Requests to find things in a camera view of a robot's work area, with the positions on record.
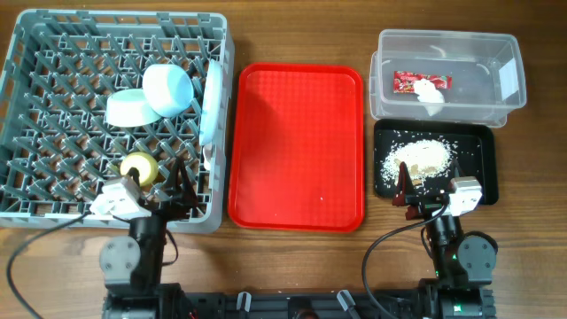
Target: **red tray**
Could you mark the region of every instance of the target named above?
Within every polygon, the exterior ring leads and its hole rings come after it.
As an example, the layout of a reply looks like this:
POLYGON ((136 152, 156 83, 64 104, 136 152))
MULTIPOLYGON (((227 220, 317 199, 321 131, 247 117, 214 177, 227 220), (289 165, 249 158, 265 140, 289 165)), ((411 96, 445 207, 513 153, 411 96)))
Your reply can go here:
POLYGON ((246 228, 348 232, 364 217, 362 78, 257 63, 240 75, 229 215, 246 228))

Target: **yellow ball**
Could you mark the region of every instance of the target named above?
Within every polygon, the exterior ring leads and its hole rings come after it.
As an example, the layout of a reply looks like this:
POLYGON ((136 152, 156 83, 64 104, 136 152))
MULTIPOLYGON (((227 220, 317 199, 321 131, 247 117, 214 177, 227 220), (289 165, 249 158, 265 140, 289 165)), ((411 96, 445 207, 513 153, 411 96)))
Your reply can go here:
POLYGON ((129 154, 120 164, 120 174, 125 176, 132 167, 140 173, 140 186, 149 185, 158 177, 158 162, 148 153, 129 154))

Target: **wire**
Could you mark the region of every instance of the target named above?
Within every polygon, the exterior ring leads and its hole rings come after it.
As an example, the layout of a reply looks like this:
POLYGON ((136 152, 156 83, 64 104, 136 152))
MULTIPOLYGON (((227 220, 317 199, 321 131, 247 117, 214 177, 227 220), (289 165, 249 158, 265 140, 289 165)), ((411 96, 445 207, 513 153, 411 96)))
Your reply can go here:
POLYGON ((380 303, 378 302, 378 300, 376 299, 376 297, 374 297, 374 294, 372 293, 372 291, 370 290, 370 286, 369 286, 369 282, 368 279, 366 277, 366 265, 369 262, 369 257, 370 254, 372 253, 372 251, 374 251, 374 249, 383 241, 385 241, 386 239, 388 239, 389 237, 392 237, 396 234, 400 234, 402 231, 406 231, 406 230, 412 230, 414 228, 417 227, 422 227, 427 225, 430 222, 435 222, 439 217, 441 217, 443 215, 443 213, 447 210, 447 204, 444 204, 443 207, 439 210, 439 212, 435 215, 435 217, 432 217, 426 221, 423 222, 416 222, 413 223, 411 225, 408 226, 404 226, 401 228, 398 228, 396 230, 392 230, 389 233, 381 236, 379 239, 377 239, 374 243, 372 243, 372 245, 370 245, 369 249, 366 251, 366 254, 364 255, 364 259, 362 260, 362 283, 364 284, 364 289, 366 290, 366 293, 369 295, 370 298, 370 302, 376 306, 378 309, 380 309, 380 312, 382 314, 386 314, 387 317, 390 317, 392 319, 398 319, 396 318, 394 315, 392 315, 390 312, 388 312, 388 310, 386 310, 382 305, 380 305, 380 303))
POLYGON ((177 244, 175 243, 174 235, 169 230, 166 230, 166 234, 169 237, 169 241, 171 241, 171 244, 173 244, 173 246, 175 248, 175 259, 172 260, 172 261, 162 262, 161 263, 162 267, 171 266, 171 265, 175 264, 175 262, 177 261, 177 258, 179 258, 179 250, 177 250, 177 244))
POLYGON ((412 301, 412 300, 409 300, 407 298, 393 297, 393 296, 383 294, 383 293, 377 293, 377 296, 380 297, 380 298, 386 298, 386 299, 389 299, 389 300, 393 300, 393 301, 398 302, 398 303, 400 303, 400 302, 411 302, 412 301))
POLYGON ((117 215, 113 215, 113 219, 115 219, 117 221, 125 222, 125 223, 130 223, 130 220, 125 220, 123 218, 118 217, 117 215))
POLYGON ((8 279, 8 285, 10 286, 12 293, 14 294, 14 296, 16 296, 16 299, 19 301, 19 303, 22 305, 22 307, 25 308, 29 312, 29 314, 31 316, 33 316, 34 318, 42 318, 42 317, 27 303, 27 301, 24 299, 24 297, 21 295, 21 293, 19 293, 18 288, 16 287, 16 284, 14 283, 14 281, 12 279, 12 266, 13 266, 13 263, 16 261, 16 257, 18 257, 31 243, 35 242, 37 239, 39 239, 43 236, 49 235, 50 233, 55 232, 57 230, 61 230, 65 227, 67 227, 67 226, 73 225, 74 223, 83 220, 89 214, 90 214, 90 212, 87 212, 87 213, 82 214, 81 216, 79 216, 75 219, 72 219, 69 222, 64 222, 64 223, 62 223, 58 226, 55 226, 55 227, 50 228, 48 230, 42 231, 41 233, 31 237, 30 239, 25 241, 23 244, 21 244, 12 253, 12 256, 10 256, 10 259, 8 260, 8 265, 6 266, 6 278, 8 279))
POLYGON ((425 226, 423 226, 422 228, 422 244, 429 258, 433 259, 433 256, 431 255, 431 249, 429 249, 429 245, 427 245, 427 242, 425 241, 425 237, 423 236, 424 232, 425 232, 425 226))

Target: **white robot part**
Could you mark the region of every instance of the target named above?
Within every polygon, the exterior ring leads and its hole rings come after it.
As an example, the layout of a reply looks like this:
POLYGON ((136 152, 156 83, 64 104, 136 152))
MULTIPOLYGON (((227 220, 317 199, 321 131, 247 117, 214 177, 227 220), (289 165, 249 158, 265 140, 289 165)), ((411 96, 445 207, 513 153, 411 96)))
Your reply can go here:
POLYGON ((482 198, 482 186, 475 177, 456 177, 450 183, 449 206, 445 214, 458 217, 473 211, 482 198))
POLYGON ((90 205, 93 214, 113 215, 122 219, 151 216, 140 205, 140 189, 131 177, 121 177, 105 183, 103 192, 90 205))

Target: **plastic container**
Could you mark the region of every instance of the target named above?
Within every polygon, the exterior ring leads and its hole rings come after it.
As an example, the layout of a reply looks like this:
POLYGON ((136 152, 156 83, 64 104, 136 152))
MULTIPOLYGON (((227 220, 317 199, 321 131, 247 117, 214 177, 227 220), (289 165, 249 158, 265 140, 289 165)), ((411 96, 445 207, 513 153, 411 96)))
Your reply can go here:
POLYGON ((370 66, 370 111, 379 120, 462 121, 501 127, 526 103, 524 66, 512 35, 384 30, 370 66), (440 113, 430 116, 416 94, 393 92, 394 71, 453 77, 440 113))
MULTIPOLYGON (((14 28, 0 78, 0 226, 48 228, 89 211, 90 202, 131 152, 158 161, 150 200, 168 200, 162 181, 185 159, 198 195, 176 232, 219 228, 225 174, 226 112, 232 90, 234 43, 224 16, 195 12, 27 10, 14 28), (210 170, 198 145, 203 84, 209 60, 223 72, 221 110, 210 170), (153 64, 176 64, 195 89, 190 108, 137 128, 105 122, 106 99, 140 89, 153 64)), ((127 228, 108 216, 90 215, 75 227, 127 228)))
POLYGON ((364 217, 362 78, 258 63, 240 75, 229 215, 239 226, 348 232, 364 217))

